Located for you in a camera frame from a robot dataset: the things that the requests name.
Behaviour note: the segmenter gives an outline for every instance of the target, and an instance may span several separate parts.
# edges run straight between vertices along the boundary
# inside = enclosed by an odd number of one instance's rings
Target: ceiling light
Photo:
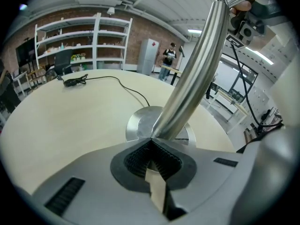
[[[267,57],[263,56],[260,52],[258,51],[253,51],[251,50],[250,48],[247,48],[246,49],[250,50],[251,52],[255,53],[256,55],[260,56],[262,59],[264,59],[267,63],[269,63],[270,65],[274,64],[270,59],[268,59]]]
[[[195,30],[195,29],[188,29],[188,31],[191,33],[199,33],[199,34],[202,33],[202,30]]]
[[[20,10],[25,10],[26,7],[27,7],[27,5],[25,5],[25,4],[20,4],[19,9],[20,9]]]

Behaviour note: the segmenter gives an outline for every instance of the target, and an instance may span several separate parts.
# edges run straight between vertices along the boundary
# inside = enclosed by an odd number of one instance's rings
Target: metal pole
[[[182,76],[154,124],[151,137],[171,140],[185,126],[216,72],[228,22],[228,5],[224,0],[216,0]]]

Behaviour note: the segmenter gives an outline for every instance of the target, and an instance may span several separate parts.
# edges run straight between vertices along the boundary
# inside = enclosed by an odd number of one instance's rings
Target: beige tabletop
[[[174,69],[174,68],[172,68],[172,67],[168,67],[168,66],[165,66],[165,65],[162,65],[161,67],[162,67],[162,68],[165,68],[165,69],[168,69],[168,70],[170,70],[170,71],[172,71],[172,72],[182,74],[181,71],[179,71],[179,70],[177,70],[177,69]]]
[[[121,70],[89,70],[64,79],[116,76],[142,93],[150,105],[164,106],[174,87],[158,79]],[[53,80],[27,96],[11,114],[0,136],[2,161],[12,181],[32,194],[49,176],[88,152],[123,143],[131,115],[144,99],[117,80],[104,78],[65,88]],[[233,152],[222,127],[201,105],[189,124],[197,147]]]

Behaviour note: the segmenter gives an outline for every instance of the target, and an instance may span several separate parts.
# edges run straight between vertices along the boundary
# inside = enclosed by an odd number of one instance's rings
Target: cable
[[[258,120],[256,119],[256,117],[255,117],[255,115],[254,115],[254,113],[253,113],[252,107],[251,107],[251,105],[250,105],[250,102],[249,102],[248,93],[247,93],[247,87],[246,87],[246,82],[245,82],[245,79],[244,79],[244,76],[243,76],[243,71],[242,71],[242,68],[240,67],[240,61],[239,61],[238,55],[237,55],[237,53],[236,53],[236,51],[235,51],[235,48],[234,48],[233,44],[231,44],[231,48],[232,48],[232,50],[233,50],[235,59],[236,59],[236,61],[238,62],[238,66],[239,66],[239,69],[240,69],[241,78],[242,78],[243,84],[244,84],[244,89],[245,89],[245,94],[246,94],[246,101],[247,101],[247,104],[248,104],[248,106],[249,106],[250,112],[251,112],[251,114],[252,114],[252,116],[253,116],[255,122],[258,124],[258,126],[261,126],[261,127],[263,127],[263,128],[270,128],[270,127],[275,127],[275,126],[280,125],[280,124],[282,123],[282,121],[280,121],[279,123],[275,123],[275,124],[263,125],[263,124],[260,124],[260,123],[258,122]]]
[[[84,76],[82,76],[82,77],[79,77],[79,78],[72,78],[72,79],[68,79],[68,80],[65,80],[65,81],[62,79],[61,76],[57,76],[57,79],[58,79],[58,80],[62,80],[63,83],[64,83],[64,85],[65,85],[65,87],[68,88],[68,87],[74,87],[74,86],[76,86],[77,84],[84,84],[84,85],[85,85],[87,80],[100,79],[100,78],[108,78],[108,77],[114,78],[114,79],[117,79],[117,80],[118,80],[119,84],[120,84],[123,88],[125,88],[125,89],[127,89],[127,90],[130,90],[130,91],[133,91],[133,92],[136,92],[136,93],[138,93],[138,94],[140,94],[140,95],[145,99],[147,105],[150,106],[148,100],[144,97],[143,94],[141,94],[141,93],[139,93],[138,91],[135,91],[135,90],[133,90],[133,89],[130,89],[130,88],[128,88],[128,87],[125,87],[117,77],[114,77],[114,76],[103,76],[103,77],[93,77],[93,78],[87,78],[87,77],[88,77],[88,75],[86,74],[86,75],[84,75]]]

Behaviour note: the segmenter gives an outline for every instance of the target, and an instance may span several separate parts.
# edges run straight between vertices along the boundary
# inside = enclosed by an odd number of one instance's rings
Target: pole base
[[[162,107],[150,106],[136,111],[126,126],[126,141],[151,137],[154,123],[157,121],[162,110]],[[173,141],[184,145],[196,146],[195,134],[188,123]]]

